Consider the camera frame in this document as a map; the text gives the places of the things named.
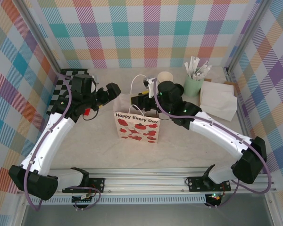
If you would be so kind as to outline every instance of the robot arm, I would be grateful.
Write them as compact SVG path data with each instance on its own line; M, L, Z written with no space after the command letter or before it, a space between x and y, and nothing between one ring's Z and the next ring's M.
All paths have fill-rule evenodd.
M121 93L119 87L114 83L110 83L106 87L107 91L104 91L103 88L97 90L94 79L89 75L78 74L74 76L71 87L71 105L65 117L53 130L50 130L66 109L69 101L66 97L67 91L55 102L48 124L35 147L22 161L20 166L13 165L8 171L9 176L19 190L24 190L24 177L29 164L31 164L31 167L27 179L28 192L42 200L48 200L56 191L70 186L88 185L89 177L86 171L72 168L60 171L57 175L52 175L50 174L50 166L65 136L85 110L91 108L94 111L98 111L101 105L107 104ZM32 161L31 157L36 151L36 147L48 132L50 133L41 143Z
M22 191L24 190L24 175L29 163L31 163L32 166L30 168L27 181L28 192L42 200L48 200L56 191L70 186L89 186L88 172L82 169L72 168L69 170L63 170L58 175L49 176L48 174L50 174L51 162L61 145L61 142L67 135L68 131L77 122L80 115L84 113L85 109L91 108L94 111L97 111L100 105L105 105L120 94L119 87L114 83L107 85L107 91L100 88L99 90L94 89L91 93L92 83L95 84L90 76L87 75L76 75L73 78L71 87L73 98L71 107L66 113L64 119L54 128L53 131L50 131L50 134L45 138L44 142L40 146L33 162L31 162L31 156L34 153L35 148L31 151L27 158L23 160L20 166L13 165L10 168L8 173L18 189ZM149 111L151 109L155 109L158 112L161 112L154 99L153 80L148 80L144 83L150 89L149 95L132 97L132 104L137 105L141 110L144 109L145 111ZM159 104L165 111L172 115L184 116L183 118L171 117L175 124L206 136L210 140L222 146L235 158L236 161L228 166L216 168L213 165L208 168L207 172L203 175L202 183L209 190L211 190L211 188L213 188L216 184L220 184L226 180L234 178L238 178L248 184L253 183L259 172L262 170L263 164L244 143L225 132L221 129L221 127L216 126L222 125L213 120L198 106L183 101L180 95L180 90L172 82L165 81L158 85L157 98ZM67 103L68 99L66 98L66 95L60 97L56 101L52 108L49 123L42 133L39 141L42 136L44 136L45 132L49 130L52 124L55 123L64 112ZM196 118L185 118L185 116L195 116ZM266 150L263 139L257 137L252 140L250 137L240 135L230 129L228 130L237 135L241 140L244 140L247 144L254 147L266 161Z
M141 110L154 109L161 112L154 99L154 79L147 79L144 84L149 89L149 94L132 97L132 104ZM262 170L263 164L245 143L252 146L266 162L266 147L263 139L259 137L251 139L213 120L198 106L183 101L179 88L171 81L164 81L158 85L157 100L164 111L173 116L181 116L180 118L170 117L175 124L206 136L234 157L235 162L230 165L220 168L214 167L214 165L209 167L203 176L203 181L208 189L212 188L214 184L236 178L247 184L254 182Z

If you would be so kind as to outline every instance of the paper cup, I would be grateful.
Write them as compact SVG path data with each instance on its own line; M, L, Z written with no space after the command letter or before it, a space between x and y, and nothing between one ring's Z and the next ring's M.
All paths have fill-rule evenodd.
M157 76L159 83L163 81L173 81L173 75L170 72L161 72Z

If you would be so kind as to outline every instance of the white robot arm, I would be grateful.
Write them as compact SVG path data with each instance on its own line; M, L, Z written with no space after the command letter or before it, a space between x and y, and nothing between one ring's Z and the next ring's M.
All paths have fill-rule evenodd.
M74 77L71 88L72 91L73 89L76 89L80 90L82 93L83 88L78 89L77 86L86 86L86 83L90 82L88 79L89 78L84 77L84 75L80 75L77 78ZM153 86L151 81L149 81L148 85L150 96L141 94L137 97L133 97L132 104L137 105L140 109L144 109L145 111L150 109L159 110L153 98L154 94L152 92ZM31 162L31 156L35 152L36 146L49 128L51 128L51 126L58 120L61 116L61 112L64 110L65 104L60 105L59 103L67 102L67 99L65 97L62 99L59 98L57 104L53 107L49 122L34 149L23 160L20 166L12 166L9 170L9 175L20 190L23 191L24 174L28 164L32 164L29 170L27 183L28 192L43 200L48 200L56 191L61 189L71 186L89 186L89 184L86 184L88 183L88 178L86 179L86 174L88 173L84 170L72 168L63 170L58 175L51 175L50 165L63 139L74 126L80 115L84 113L85 109L92 108L93 110L98 110L99 105L106 104L120 94L120 90L116 84L111 83L107 85L107 88L107 91L103 91L101 88L96 93L93 92L90 94L89 91L88 94L83 96L77 94L77 92L72 92L74 94L73 104L71 104L73 107L68 110L69 113L66 114L65 118L61 120L45 138L34 161ZM159 103L166 111L172 113L172 115L191 115L196 116L196 118L207 119L207 121L203 121L199 119L171 118L175 124L206 136L223 147L236 160L232 164L220 168L211 166L204 174L202 181L207 189L212 188L216 184L221 184L224 181L235 178L238 178L245 183L253 183L263 165L258 161L255 155L249 151L247 145L241 142L241 140L256 148L262 157L266 159L265 143L263 139L257 137L253 140L250 137L238 134L227 128L228 131L238 136L240 140L231 136L228 132L225 132L223 129L216 126L220 125L224 128L223 125L213 120L199 107L183 101L181 95L178 94L176 86L174 86L172 82L162 82L158 86L158 91Z

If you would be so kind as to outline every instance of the paper gift bag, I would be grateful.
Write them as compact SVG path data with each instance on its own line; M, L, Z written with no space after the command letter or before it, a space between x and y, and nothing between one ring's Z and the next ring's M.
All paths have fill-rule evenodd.
M136 105L129 105L128 99L131 103L131 95L121 94L114 100L113 110L118 136L122 139L157 143L160 119L154 115L145 115Z

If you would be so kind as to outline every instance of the white table surface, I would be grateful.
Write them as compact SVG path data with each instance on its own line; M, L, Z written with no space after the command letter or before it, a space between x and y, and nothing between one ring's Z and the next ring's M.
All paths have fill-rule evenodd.
M123 93L129 93L131 81L136 75L157 76L161 71L169 71L174 76L173 82L183 85L186 75L184 68L92 69L90 74L98 75L100 79L98 87L114 82L119 85ZM213 67L207 78L213 79L213 82L223 83L225 81L223 69ZM142 79L143 77L139 77L135 80L133 85L135 93L145 90ZM198 105L198 97L183 95L183 99ZM237 115L232 121L214 116L213 118L241 133ZM175 125L171 120L161 122L158 144L119 139L113 116L113 103L109 103L100 109L96 119L78 120L64 139L51 168L181 168L234 162L231 155L223 148L200 134Z

